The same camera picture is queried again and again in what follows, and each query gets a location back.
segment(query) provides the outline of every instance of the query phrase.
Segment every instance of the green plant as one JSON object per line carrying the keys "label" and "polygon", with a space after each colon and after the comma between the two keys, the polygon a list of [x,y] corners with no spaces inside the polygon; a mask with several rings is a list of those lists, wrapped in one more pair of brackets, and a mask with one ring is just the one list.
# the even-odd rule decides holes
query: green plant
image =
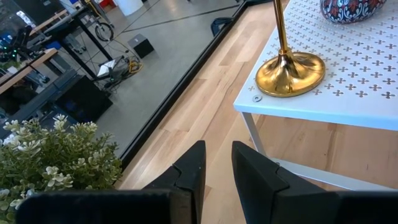
{"label": "green plant", "polygon": [[19,205],[37,192],[112,189],[121,177],[110,134],[94,139],[95,123],[65,129],[66,117],[54,120],[50,130],[36,119],[6,123],[14,134],[0,144],[0,224],[14,223]]}
{"label": "green plant", "polygon": [[11,60],[6,63],[0,64],[0,68],[7,70],[11,66],[13,66],[15,68],[19,68],[21,65],[22,65],[22,63]]}

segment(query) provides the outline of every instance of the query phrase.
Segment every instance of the wooden floor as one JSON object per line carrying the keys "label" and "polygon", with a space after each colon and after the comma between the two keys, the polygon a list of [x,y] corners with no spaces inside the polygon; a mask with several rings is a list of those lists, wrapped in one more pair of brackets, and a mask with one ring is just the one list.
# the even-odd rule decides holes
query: wooden floor
{"label": "wooden floor", "polygon": [[[272,3],[246,10],[124,171],[119,189],[142,188],[203,139],[207,173],[202,223],[245,223],[231,144],[253,145],[233,102],[275,27],[273,15]],[[271,116],[255,120],[272,157],[398,188],[396,132]]]}

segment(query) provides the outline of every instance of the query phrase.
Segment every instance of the black stand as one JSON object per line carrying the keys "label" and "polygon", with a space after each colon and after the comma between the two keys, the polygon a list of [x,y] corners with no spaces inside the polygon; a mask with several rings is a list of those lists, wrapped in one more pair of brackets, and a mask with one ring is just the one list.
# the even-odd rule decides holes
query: black stand
{"label": "black stand", "polygon": [[94,35],[87,29],[87,27],[82,23],[79,16],[86,12],[88,9],[86,7],[79,9],[72,15],[63,19],[63,22],[54,25],[49,28],[49,31],[45,32],[53,36],[47,42],[58,41],[60,45],[70,54],[70,56],[75,59],[75,61],[87,72],[89,76],[91,76],[94,80],[97,79],[96,74],[86,65],[82,59],[69,47],[69,45],[65,42],[65,37],[71,34],[76,30],[77,27],[80,27],[85,34],[90,38],[92,42],[97,46],[97,48],[102,52],[103,55],[108,60],[113,60],[109,53],[104,49],[104,47],[98,42],[98,40],[94,37]]}

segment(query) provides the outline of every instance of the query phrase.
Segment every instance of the decorative vase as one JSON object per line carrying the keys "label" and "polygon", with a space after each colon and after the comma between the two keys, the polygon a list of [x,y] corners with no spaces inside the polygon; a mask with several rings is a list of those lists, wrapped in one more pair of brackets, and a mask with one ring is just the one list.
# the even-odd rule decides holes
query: decorative vase
{"label": "decorative vase", "polygon": [[350,24],[371,17],[387,0],[320,0],[321,13],[327,20]]}

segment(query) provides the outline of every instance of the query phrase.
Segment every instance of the white table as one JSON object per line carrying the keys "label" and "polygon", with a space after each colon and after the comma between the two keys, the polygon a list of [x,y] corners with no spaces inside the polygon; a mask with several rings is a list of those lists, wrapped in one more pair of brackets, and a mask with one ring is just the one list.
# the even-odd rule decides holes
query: white table
{"label": "white table", "polygon": [[[284,16],[290,47],[321,57],[326,63],[326,75],[313,91],[300,96],[275,98],[262,93],[254,78],[259,67],[277,55],[279,38],[275,28],[234,102],[256,150],[266,155],[252,113],[398,131],[398,1],[387,1],[372,18],[349,25],[324,19],[319,0],[290,0]],[[342,188],[391,190],[272,160],[297,175]]]}

